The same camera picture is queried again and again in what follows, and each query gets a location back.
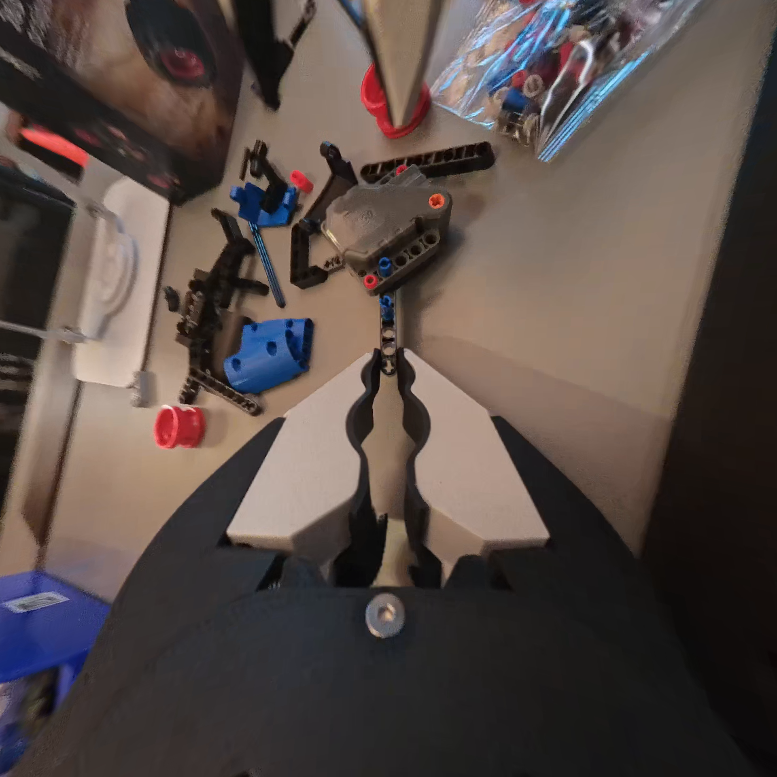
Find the clear bag of small parts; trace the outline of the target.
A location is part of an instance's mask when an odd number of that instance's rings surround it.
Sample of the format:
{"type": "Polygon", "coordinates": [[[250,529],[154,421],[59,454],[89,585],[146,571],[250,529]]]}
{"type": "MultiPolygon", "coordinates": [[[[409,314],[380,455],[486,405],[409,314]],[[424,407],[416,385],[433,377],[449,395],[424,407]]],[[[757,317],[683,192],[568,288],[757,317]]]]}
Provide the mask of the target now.
{"type": "Polygon", "coordinates": [[[700,5],[482,2],[433,83],[433,102],[549,162],[683,31],[700,5]]]}

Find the blue plastic bin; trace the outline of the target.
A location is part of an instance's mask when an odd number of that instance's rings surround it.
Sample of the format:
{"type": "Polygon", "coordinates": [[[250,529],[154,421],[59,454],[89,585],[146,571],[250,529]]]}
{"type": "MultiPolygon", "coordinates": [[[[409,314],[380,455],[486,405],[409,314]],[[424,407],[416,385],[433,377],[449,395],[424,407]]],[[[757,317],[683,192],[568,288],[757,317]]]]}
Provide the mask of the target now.
{"type": "MultiPolygon", "coordinates": [[[[41,571],[2,576],[1,684],[58,668],[54,714],[83,669],[109,610],[99,597],[41,571]]],[[[23,753],[4,762],[1,755],[1,774],[8,775],[23,753]]]]}

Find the crinkled clear bag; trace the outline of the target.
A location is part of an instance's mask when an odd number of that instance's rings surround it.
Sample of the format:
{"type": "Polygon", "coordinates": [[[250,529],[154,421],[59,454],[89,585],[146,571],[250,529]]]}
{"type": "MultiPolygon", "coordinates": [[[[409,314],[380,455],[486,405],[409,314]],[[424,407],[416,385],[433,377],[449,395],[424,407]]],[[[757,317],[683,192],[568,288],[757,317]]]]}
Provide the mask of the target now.
{"type": "Polygon", "coordinates": [[[1,755],[10,761],[23,753],[53,714],[60,679],[51,668],[1,684],[1,755]]]}

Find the black crank connector piece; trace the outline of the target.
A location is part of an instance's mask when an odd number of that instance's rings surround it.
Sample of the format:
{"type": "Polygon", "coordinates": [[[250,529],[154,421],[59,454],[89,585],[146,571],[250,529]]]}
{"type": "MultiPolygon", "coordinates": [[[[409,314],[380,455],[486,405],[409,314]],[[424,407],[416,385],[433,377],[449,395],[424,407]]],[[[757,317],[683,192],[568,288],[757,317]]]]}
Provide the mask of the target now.
{"type": "Polygon", "coordinates": [[[267,143],[261,139],[256,140],[252,148],[245,147],[240,179],[245,180],[246,175],[250,174],[257,180],[267,180],[262,209],[273,213],[280,207],[288,186],[286,180],[280,176],[268,160],[268,150],[267,143]]]}

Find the printed toy set box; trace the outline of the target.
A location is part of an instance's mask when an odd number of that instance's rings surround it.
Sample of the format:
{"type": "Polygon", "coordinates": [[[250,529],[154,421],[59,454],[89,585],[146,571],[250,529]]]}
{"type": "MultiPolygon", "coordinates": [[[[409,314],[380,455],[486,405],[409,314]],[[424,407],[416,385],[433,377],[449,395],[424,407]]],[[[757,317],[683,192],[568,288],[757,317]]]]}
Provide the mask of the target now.
{"type": "Polygon", "coordinates": [[[219,2],[2,1],[2,103],[183,204],[225,175],[244,53],[219,2]]]}

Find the blue curved toy panel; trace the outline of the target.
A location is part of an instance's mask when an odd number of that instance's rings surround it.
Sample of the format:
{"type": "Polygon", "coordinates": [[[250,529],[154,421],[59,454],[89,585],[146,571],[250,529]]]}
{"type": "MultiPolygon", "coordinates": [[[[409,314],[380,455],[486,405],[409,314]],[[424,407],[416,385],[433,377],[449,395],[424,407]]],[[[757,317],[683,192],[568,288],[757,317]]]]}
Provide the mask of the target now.
{"type": "Polygon", "coordinates": [[[309,363],[312,357],[314,323],[310,318],[278,318],[246,325],[242,331],[242,344],[250,340],[286,338],[291,349],[309,363]]]}
{"type": "Polygon", "coordinates": [[[307,372],[308,363],[285,337],[274,337],[243,343],[237,354],[224,359],[223,369],[235,391],[260,394],[307,372]]]}

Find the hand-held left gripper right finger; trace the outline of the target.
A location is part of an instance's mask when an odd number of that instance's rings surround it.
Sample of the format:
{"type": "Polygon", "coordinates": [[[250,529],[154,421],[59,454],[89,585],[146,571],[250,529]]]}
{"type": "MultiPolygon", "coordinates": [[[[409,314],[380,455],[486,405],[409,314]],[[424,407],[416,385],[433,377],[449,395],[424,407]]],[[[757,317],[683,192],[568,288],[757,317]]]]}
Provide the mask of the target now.
{"type": "Polygon", "coordinates": [[[542,548],[549,529],[490,412],[412,350],[399,352],[404,522],[416,586],[441,586],[461,558],[542,548]]]}

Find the black curved toy shell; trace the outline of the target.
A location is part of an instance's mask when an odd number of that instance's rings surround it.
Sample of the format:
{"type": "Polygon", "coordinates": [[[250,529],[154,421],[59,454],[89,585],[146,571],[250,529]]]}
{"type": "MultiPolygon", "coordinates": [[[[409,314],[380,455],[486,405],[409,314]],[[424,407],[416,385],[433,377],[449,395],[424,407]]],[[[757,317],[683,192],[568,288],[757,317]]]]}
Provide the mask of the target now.
{"type": "Polygon", "coordinates": [[[243,328],[251,323],[254,323],[253,319],[242,312],[224,312],[211,350],[213,369],[224,371],[225,359],[237,354],[242,342],[243,328]]]}

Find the black L-shaped beam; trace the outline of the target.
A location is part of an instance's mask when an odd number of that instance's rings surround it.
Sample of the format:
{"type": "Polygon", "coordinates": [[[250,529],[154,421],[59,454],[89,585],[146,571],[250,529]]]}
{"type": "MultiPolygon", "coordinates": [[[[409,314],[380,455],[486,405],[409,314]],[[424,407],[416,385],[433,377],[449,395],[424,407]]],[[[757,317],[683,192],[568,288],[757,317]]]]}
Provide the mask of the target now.
{"type": "Polygon", "coordinates": [[[309,263],[310,240],[319,224],[307,218],[293,225],[290,238],[290,282],[300,290],[309,290],[325,283],[329,272],[309,263]]]}

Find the dark perforated panel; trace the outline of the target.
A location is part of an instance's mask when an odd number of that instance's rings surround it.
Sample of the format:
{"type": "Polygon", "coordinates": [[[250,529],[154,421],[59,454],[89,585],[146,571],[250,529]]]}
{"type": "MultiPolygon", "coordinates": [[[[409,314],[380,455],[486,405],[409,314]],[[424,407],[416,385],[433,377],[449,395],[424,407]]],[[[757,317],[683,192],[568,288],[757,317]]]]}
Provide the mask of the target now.
{"type": "Polygon", "coordinates": [[[713,709],[775,775],[775,34],[643,560],[713,709]]]}

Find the grey desk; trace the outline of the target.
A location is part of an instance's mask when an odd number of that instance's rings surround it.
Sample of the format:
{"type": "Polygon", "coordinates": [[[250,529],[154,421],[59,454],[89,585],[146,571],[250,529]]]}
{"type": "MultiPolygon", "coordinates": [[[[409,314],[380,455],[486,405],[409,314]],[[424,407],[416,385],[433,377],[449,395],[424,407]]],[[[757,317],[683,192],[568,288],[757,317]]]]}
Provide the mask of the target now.
{"type": "MultiPolygon", "coordinates": [[[[221,251],[210,209],[231,209],[244,147],[327,175],[322,141],[367,161],[490,139],[497,163],[452,182],[448,249],[402,290],[403,343],[506,418],[607,517],[635,553],[649,521],[730,193],[775,29],[775,2],[703,2],[694,20],[550,163],[446,111],[386,141],[360,103],[368,58],[320,2],[277,113],[246,75],[225,179],[171,213],[161,284],[182,287],[221,251]]],[[[288,230],[266,234],[292,316],[316,324],[312,368],[255,419],[201,395],[199,449],[163,451],[152,426],[183,382],[177,317],[158,299],[150,406],[77,385],[71,349],[45,343],[2,517],[2,575],[48,568],[112,599],[156,532],[262,426],[377,343],[375,300],[349,273],[288,284],[288,230]]]]}

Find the black beam frame assembly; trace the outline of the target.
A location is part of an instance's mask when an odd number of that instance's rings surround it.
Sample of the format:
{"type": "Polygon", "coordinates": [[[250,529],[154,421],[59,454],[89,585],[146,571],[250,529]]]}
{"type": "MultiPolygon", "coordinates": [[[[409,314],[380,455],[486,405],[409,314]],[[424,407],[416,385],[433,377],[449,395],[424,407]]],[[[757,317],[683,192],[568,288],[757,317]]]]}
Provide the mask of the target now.
{"type": "Polygon", "coordinates": [[[239,393],[215,374],[214,348],[235,293],[266,296],[270,289],[261,281],[241,276],[244,260],[256,252],[256,247],[242,234],[238,220],[218,208],[210,214],[219,222],[225,245],[208,272],[195,271],[183,300],[176,341],[187,348],[188,369],[179,402],[192,405],[204,390],[249,416],[258,416],[262,409],[255,399],[239,393]]]}

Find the black rectangular panel piece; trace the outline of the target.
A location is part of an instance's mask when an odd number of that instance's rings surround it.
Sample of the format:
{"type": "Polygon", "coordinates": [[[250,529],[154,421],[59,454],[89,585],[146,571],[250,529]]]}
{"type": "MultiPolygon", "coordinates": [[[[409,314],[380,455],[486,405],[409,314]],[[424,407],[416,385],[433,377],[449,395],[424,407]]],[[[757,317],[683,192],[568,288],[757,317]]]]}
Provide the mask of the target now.
{"type": "Polygon", "coordinates": [[[319,153],[329,166],[329,179],[318,194],[298,226],[308,235],[319,232],[325,220],[327,208],[337,198],[357,185],[357,177],[351,163],[343,158],[339,148],[328,141],[319,146],[319,153]]]}

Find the grey toy motor block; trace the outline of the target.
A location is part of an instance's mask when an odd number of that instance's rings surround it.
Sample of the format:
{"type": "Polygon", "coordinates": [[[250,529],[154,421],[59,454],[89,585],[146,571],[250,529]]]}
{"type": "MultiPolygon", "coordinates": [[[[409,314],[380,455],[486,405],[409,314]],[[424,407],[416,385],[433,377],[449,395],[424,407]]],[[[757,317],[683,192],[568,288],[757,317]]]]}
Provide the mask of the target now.
{"type": "Polygon", "coordinates": [[[352,187],[327,208],[323,236],[372,297],[398,290],[432,264],[444,247],[453,198],[412,166],[380,183],[352,187]],[[390,257],[394,272],[378,273],[390,257]]]}

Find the straight black beam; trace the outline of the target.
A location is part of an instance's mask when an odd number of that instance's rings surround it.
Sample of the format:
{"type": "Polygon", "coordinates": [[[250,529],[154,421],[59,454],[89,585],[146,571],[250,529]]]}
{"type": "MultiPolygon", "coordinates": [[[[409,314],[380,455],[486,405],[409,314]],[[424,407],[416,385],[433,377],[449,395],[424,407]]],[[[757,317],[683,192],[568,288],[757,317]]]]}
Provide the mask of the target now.
{"type": "Polygon", "coordinates": [[[415,166],[426,178],[437,179],[485,171],[493,167],[495,161],[491,143],[481,141],[368,162],[361,167],[360,176],[365,183],[380,183],[398,175],[399,168],[415,166]]]}

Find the black bent beam blue pin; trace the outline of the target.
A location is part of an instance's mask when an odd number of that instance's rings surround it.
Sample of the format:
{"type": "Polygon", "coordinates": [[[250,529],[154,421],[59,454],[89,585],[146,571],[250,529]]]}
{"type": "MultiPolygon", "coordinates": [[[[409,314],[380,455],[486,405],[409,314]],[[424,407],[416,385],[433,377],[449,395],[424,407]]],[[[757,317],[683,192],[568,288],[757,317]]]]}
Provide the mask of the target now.
{"type": "Polygon", "coordinates": [[[403,338],[403,310],[401,290],[392,291],[378,298],[382,373],[394,377],[397,369],[397,353],[403,338]]]}

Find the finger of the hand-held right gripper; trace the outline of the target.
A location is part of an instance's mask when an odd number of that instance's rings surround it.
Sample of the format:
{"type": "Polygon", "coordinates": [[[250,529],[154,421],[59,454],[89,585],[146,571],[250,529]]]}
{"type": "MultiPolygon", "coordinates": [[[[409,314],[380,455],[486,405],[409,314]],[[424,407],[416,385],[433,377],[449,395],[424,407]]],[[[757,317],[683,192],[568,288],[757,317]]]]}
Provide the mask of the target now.
{"type": "Polygon", "coordinates": [[[364,31],[394,126],[411,122],[445,2],[364,1],[364,31]]]}

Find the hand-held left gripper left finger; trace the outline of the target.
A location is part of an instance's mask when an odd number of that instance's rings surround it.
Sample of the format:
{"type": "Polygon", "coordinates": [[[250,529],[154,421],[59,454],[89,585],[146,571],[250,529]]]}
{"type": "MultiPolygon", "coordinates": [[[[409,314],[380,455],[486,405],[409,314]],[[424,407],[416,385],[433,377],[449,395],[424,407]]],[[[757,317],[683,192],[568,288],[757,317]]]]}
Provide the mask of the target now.
{"type": "Polygon", "coordinates": [[[291,408],[227,528],[234,544],[307,559],[339,586],[370,586],[386,518],[373,506],[364,441],[380,388],[378,350],[291,408]]]}

